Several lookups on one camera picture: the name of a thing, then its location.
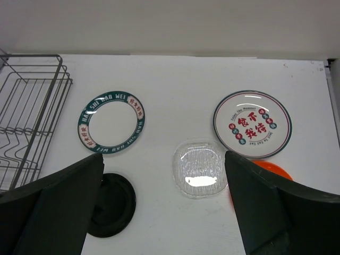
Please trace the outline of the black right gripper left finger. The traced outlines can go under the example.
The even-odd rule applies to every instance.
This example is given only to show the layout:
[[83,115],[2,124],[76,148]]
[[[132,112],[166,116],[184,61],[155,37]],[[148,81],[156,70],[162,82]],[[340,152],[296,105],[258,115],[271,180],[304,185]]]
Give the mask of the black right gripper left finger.
[[1,193],[1,254],[81,254],[103,172],[92,154]]

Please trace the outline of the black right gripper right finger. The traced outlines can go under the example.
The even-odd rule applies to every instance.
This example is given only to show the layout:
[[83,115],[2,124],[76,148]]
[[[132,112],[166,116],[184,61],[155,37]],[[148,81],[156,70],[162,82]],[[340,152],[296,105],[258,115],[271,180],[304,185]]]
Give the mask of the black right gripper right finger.
[[225,171],[246,254],[339,254],[339,195],[225,153]]

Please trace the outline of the black plate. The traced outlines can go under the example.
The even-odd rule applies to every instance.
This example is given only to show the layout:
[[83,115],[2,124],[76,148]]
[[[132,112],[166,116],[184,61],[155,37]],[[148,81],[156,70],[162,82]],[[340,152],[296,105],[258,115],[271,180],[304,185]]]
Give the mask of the black plate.
[[104,174],[88,233],[98,238],[120,233],[132,220],[136,204],[135,190],[128,179],[116,173]]

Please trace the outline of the clear glass plate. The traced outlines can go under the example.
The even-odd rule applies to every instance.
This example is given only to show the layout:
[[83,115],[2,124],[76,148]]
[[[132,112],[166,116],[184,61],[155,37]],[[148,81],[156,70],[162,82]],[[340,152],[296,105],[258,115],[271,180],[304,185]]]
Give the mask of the clear glass plate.
[[174,152],[173,179],[187,197],[214,196],[228,186],[225,172],[225,149],[211,139],[189,140]]

